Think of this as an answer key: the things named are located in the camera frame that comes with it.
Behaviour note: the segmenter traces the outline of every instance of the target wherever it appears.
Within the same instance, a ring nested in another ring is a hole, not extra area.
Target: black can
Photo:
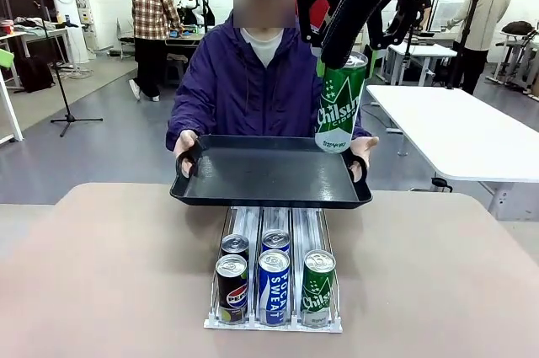
[[[248,265],[241,255],[228,254],[217,261],[219,319],[241,323],[247,317]]]
[[[241,234],[229,234],[222,239],[221,255],[237,254],[249,262],[249,241]]]

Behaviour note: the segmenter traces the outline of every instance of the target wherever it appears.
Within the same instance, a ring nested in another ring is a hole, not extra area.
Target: shoe
[[[133,92],[133,95],[135,96],[137,101],[141,100],[141,88],[138,87],[138,85],[135,83],[135,80],[129,81],[129,87],[131,87],[131,91]]]

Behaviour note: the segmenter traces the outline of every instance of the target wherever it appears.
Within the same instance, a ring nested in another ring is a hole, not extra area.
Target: person's right hand
[[[179,157],[183,152],[187,152],[195,145],[195,141],[198,138],[196,133],[192,130],[185,130],[179,134],[179,138],[176,141],[176,146],[174,147],[174,156]],[[182,162],[182,174],[185,178],[189,177],[189,171],[193,167],[193,163],[189,162],[187,159],[184,159]]]

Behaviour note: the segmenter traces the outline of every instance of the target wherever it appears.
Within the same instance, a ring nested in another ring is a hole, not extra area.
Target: person in beige jacket
[[[461,48],[462,30],[464,29],[471,3],[472,0],[464,0],[456,16],[447,23],[447,28],[451,29],[462,22],[460,34],[456,41],[453,42],[453,50],[455,51]],[[456,71],[453,87],[460,87],[462,76],[464,76],[462,89],[473,95],[487,62],[488,50],[492,45],[496,24],[504,17],[510,3],[511,0],[478,1],[470,26],[470,35],[467,37],[466,44],[462,50],[462,60],[459,70]]]

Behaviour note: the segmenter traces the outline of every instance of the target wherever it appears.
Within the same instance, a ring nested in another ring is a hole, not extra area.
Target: black pants
[[[458,51],[461,44],[453,42],[453,50]],[[485,64],[487,63],[488,51],[472,51],[471,49],[464,48],[462,51],[462,59],[460,66],[455,74],[455,80],[453,81],[453,87],[461,87],[462,76],[464,76],[464,83],[462,83],[462,89],[468,94],[473,95],[475,86],[478,85],[481,73],[485,70]],[[453,58],[450,63],[450,70],[453,73],[455,67],[455,60]]]
[[[146,96],[157,97],[167,66],[165,41],[135,38],[135,60],[138,62],[135,83]]]

